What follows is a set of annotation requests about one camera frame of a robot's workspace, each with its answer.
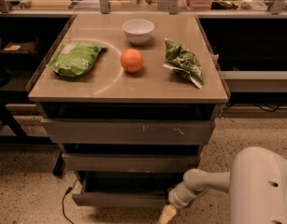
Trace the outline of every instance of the orange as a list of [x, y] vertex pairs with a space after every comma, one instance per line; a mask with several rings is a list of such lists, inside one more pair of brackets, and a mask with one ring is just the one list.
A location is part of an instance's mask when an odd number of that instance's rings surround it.
[[142, 53], [137, 49], [127, 49], [121, 55], [121, 64], [129, 73], [138, 72], [143, 67]]

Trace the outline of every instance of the bowl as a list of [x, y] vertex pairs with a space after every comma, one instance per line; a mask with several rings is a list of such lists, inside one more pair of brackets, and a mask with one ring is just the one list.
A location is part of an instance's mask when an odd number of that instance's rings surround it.
[[151, 39], [154, 24], [151, 21], [135, 19], [126, 21], [122, 29], [127, 39], [134, 45], [143, 45]]

